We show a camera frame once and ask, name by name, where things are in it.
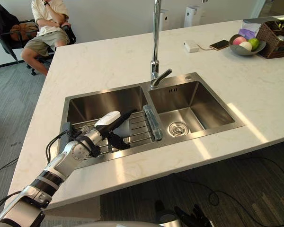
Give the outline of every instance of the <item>kitchen island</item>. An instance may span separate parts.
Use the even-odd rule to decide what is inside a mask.
[[[57,208],[171,173],[284,141],[284,58],[238,56],[229,48],[188,53],[185,40],[207,48],[229,40],[241,20],[160,33],[160,71],[197,72],[245,126],[75,170],[53,197]],[[150,80],[152,34],[59,47],[35,108],[9,194],[46,166],[45,147],[60,132],[65,98]]]

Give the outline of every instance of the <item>stainless steel sink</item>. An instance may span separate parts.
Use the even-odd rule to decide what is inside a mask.
[[[152,134],[143,111],[145,105],[151,107],[159,124],[160,141]],[[132,109],[137,110],[130,117],[132,135],[124,138],[131,147],[117,150],[105,140],[99,144],[101,155],[84,160],[78,168],[244,125],[197,73],[190,73],[165,78],[158,88],[150,88],[145,82],[67,97],[62,126],[70,122],[75,130],[92,127],[110,111],[124,113]]]

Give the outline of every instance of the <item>brown basket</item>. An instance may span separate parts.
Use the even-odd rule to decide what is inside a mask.
[[[265,58],[284,57],[284,41],[279,40],[278,35],[284,36],[284,20],[264,22],[257,34],[257,39],[265,41],[265,48],[259,52]]]

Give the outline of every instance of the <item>white power strip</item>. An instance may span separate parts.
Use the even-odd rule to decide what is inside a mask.
[[[184,48],[187,50],[187,52],[189,53],[193,53],[193,52],[198,52],[199,51],[199,47],[198,45],[194,42],[194,40],[186,40],[183,43]]]

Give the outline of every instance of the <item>white appliance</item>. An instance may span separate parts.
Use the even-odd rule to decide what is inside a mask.
[[[201,6],[188,6],[186,7],[184,25],[183,27],[191,27],[200,24],[202,15]]]
[[[160,11],[160,31],[169,30],[169,11],[161,9]]]

